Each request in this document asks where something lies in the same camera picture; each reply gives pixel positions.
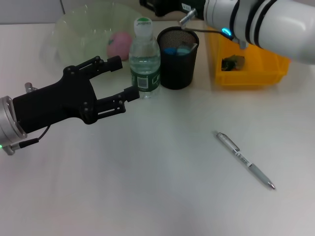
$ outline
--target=transparent container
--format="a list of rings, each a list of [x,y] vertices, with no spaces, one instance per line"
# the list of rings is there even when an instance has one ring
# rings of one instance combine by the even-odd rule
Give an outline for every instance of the transparent container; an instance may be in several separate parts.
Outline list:
[[[150,98],[159,91],[160,50],[149,18],[135,20],[134,31],[136,38],[129,52],[132,84],[138,87],[141,98]]]
[[[52,44],[65,66],[79,65],[95,56],[107,60],[110,36],[123,31],[134,37],[133,21],[139,17],[139,12],[114,1],[86,4],[57,21]]]

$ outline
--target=pen holder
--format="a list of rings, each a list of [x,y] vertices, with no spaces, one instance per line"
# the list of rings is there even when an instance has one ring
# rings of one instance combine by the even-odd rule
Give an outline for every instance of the pen holder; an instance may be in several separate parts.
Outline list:
[[[161,84],[168,89],[183,89],[191,84],[199,38],[180,27],[163,30],[157,37],[161,51]]]

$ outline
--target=black cable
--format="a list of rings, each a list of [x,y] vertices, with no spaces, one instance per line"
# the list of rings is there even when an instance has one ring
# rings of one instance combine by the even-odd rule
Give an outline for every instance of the black cable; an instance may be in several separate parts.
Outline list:
[[[63,14],[65,14],[64,6],[63,6],[63,0],[60,0],[60,5],[61,5],[61,8],[62,8],[62,10],[63,10]]]
[[[217,31],[217,30],[206,30],[206,29],[190,29],[190,28],[185,28],[185,31],[194,31],[194,32],[201,32],[201,33],[218,33],[221,34],[223,37],[232,40],[233,37],[227,35],[226,33],[223,33],[221,31]]]
[[[42,137],[44,137],[44,135],[47,133],[47,131],[49,130],[50,125],[47,126],[47,128],[45,129],[44,133],[42,133],[41,136],[39,136],[38,140],[41,140]]]
[[[41,138],[44,137],[44,135],[47,133],[49,128],[50,128],[50,125],[48,125],[47,128],[45,129],[44,133],[42,133],[42,135],[40,135],[36,139],[30,139],[30,140],[26,140],[26,141],[23,141],[23,142],[19,142],[20,148],[25,148],[27,146],[30,146],[30,145],[33,145],[33,144],[37,144],[39,142],[39,140],[41,140]]]

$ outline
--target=blue object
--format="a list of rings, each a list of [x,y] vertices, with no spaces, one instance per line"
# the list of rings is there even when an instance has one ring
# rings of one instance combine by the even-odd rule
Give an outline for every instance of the blue object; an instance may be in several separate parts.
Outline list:
[[[231,31],[228,28],[223,28],[222,32],[227,34],[228,36],[232,36],[232,33],[231,33]]]
[[[164,52],[169,54],[169,55],[176,55],[177,53],[177,48],[165,48]]]

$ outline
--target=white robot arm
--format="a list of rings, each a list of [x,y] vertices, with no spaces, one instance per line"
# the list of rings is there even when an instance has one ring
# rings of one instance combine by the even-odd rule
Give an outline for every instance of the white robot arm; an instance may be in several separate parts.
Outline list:
[[[193,9],[181,22],[195,15]],[[206,0],[203,18],[240,42],[315,64],[315,7],[292,0]]]

